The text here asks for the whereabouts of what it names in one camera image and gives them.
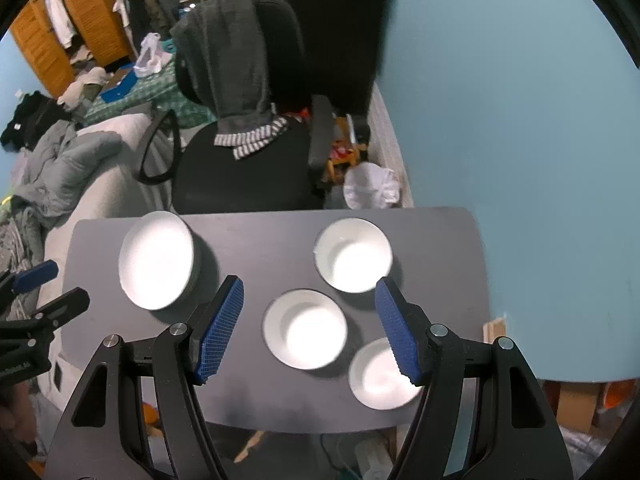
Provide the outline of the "person's left hand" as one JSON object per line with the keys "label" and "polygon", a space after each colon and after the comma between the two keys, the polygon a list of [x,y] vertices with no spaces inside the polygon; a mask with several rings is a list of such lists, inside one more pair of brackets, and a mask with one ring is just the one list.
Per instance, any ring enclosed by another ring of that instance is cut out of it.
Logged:
{"label": "person's left hand", "polygon": [[1,428],[20,442],[32,444],[37,437],[36,416],[29,399],[29,382],[1,391]]}

